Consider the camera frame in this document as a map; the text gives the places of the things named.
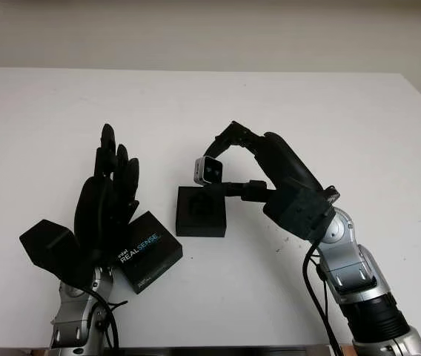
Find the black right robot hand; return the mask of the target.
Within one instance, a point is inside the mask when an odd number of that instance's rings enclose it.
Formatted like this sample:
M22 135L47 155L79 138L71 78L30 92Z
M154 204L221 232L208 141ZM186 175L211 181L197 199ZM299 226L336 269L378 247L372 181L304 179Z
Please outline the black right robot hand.
M323 190L309 168L276 133L266 132L259 136L238 122L232 121L220 135L215 137L205 151L205 156L215 159L232 145L251 152L275 188L281 188L284 182L292 180L314 191Z

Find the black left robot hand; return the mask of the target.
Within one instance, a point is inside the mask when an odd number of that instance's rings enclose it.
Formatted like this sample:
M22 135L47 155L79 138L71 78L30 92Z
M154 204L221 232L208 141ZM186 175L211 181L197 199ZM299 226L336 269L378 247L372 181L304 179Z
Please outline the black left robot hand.
M117 144L104 124L93 175L82 186L74 217L81 250L97 265L109 265L125 240L125 229L139 206L139 160Z

